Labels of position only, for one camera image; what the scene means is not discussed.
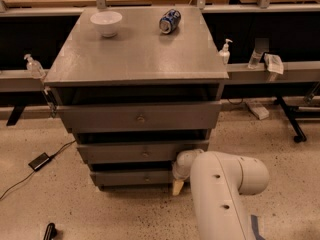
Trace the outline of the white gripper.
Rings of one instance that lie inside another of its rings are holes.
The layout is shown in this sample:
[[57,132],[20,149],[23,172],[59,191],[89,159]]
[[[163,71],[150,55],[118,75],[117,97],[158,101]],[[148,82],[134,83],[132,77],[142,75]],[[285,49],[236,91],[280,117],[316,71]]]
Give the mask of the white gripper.
[[190,177],[194,160],[203,153],[202,149],[185,150],[180,152],[173,163],[172,174],[175,178],[172,184],[172,195],[178,196],[183,188],[184,181]]

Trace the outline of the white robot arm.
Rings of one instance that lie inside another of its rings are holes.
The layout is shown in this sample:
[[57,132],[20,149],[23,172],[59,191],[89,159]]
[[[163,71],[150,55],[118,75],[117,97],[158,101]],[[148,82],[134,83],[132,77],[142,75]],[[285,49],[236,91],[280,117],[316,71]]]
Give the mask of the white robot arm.
[[269,172],[257,158],[201,149],[182,151],[172,166],[177,196],[190,182],[200,240],[265,240],[241,197],[263,192]]

